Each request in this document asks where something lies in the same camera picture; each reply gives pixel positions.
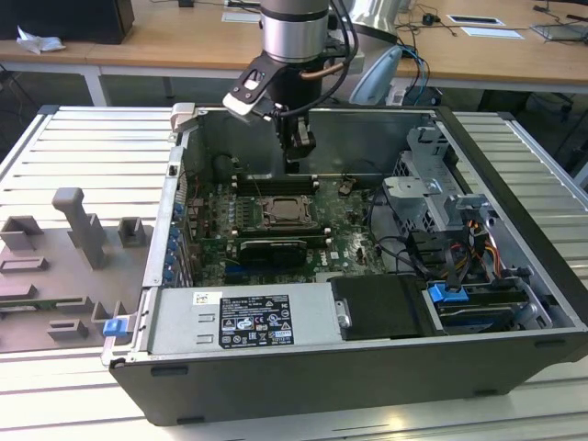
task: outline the blue tab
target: blue tab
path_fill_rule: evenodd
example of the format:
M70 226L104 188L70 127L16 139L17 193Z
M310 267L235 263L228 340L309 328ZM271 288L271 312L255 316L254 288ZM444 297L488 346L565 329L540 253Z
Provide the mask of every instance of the blue tab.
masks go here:
M435 283L431 288L428 289L433 303L439 301L468 301L468 293L464 288L459 291L451 291L447 289L445 283Z
M126 337L129 319L110 319L104 323L102 334L105 337Z

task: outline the workbench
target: workbench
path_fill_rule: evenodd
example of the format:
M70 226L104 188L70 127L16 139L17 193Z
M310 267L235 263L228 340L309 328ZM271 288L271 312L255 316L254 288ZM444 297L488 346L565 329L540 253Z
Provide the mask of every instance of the workbench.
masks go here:
M80 186L91 199L88 203L96 204L91 208L103 225L129 212L153 224L158 197L148 189L161 185L164 170L158 167L164 167L164 154L173 144L167 126L170 110L61 107L52 115L37 116L0 166L0 221L7 215L30 215L34 209L43 228L59 226L62 215L49 202L43 202L47 197L41 195L42 190L50 193L47 190L58 186ZM586 194L515 121L493 113L464 112L456 116L587 284ZM89 142L93 146L91 154L84 153ZM154 152L161 157L146 163L143 156ZM37 171L26 170L31 166ZM120 166L128 170L117 171ZM461 165L458 168L466 182L475 186L470 173ZM137 195L144 193L143 198L126 198L131 189ZM37 198L33 208L28 205L27 192ZM93 440L117 434L123 438L207 441L350 437L460 441L588 434L588 358L549 367L505 396L292 415L266 418L263 422L162 428L144 419L141 410L102 366L101 350L94 347L1 354L3 440ZM281 399L279 390L274 399Z
M532 92L588 93L588 57L580 43L545 43L535 31L536 23L554 23L533 11L530 0L423 0L438 9L446 24L447 14L497 17L505 28L522 28L524 40L469 37L461 29L422 28L417 47L431 66L428 84ZM19 72L80 74L96 106L107 106L103 86L105 75L160 76L167 95L172 94L172 77L236 78L261 50L261 32L255 23L222 21L222 6L195 4L179 8L177 2L152 3L133 0L134 28L118 46L65 41L65 51L35 55L15 41L0 41L0 62ZM586 15L585 6L552 3L552 14ZM420 21L422 11L413 10ZM398 15L406 23L408 15ZM400 31L406 44L410 32ZM398 71L401 84L409 84L416 71L414 63L403 60Z

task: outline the paper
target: paper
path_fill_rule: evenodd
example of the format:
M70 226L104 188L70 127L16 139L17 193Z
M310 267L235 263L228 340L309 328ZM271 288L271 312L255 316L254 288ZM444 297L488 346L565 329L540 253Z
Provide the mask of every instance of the paper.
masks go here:
M65 49L62 41L57 37L37 37L31 35L18 27L17 43L25 48L27 51L31 51L39 55L42 51L61 51Z
M468 28L462 27L466 34L471 37L491 37L494 39L524 40L523 36L514 30L489 29L489 28Z
M248 12L225 12L222 14L222 21L229 23L259 23L259 14Z

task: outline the warning label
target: warning label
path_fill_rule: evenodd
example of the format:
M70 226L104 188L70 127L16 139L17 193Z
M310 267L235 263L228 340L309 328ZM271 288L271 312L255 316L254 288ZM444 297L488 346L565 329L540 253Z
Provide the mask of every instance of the warning label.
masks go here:
M220 305L223 349L294 345L288 296L221 298Z

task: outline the black box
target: black box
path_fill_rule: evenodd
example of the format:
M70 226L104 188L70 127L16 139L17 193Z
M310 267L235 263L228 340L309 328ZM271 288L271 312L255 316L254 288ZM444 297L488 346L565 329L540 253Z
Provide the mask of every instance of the black box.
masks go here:
M130 0L2 0L0 40L15 40L17 26L40 37L120 44L135 16Z

